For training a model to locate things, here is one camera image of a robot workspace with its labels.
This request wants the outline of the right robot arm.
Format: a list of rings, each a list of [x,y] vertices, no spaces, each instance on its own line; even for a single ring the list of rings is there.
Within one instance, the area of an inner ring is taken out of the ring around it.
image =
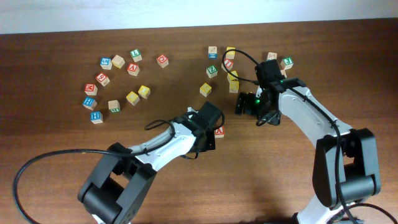
[[[298,78],[285,78],[276,60],[255,67],[256,93],[240,93],[236,114],[257,118],[257,126],[290,118],[315,147],[315,195],[290,223],[344,223],[346,209],[381,191],[376,139],[330,113]]]

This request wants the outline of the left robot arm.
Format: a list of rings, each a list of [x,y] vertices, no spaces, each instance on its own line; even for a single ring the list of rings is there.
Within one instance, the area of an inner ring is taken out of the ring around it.
[[[146,129],[168,128],[140,145],[114,143],[99,160],[78,193],[78,200],[98,223],[131,223],[158,171],[177,157],[215,149],[214,131],[224,114],[210,102]]]

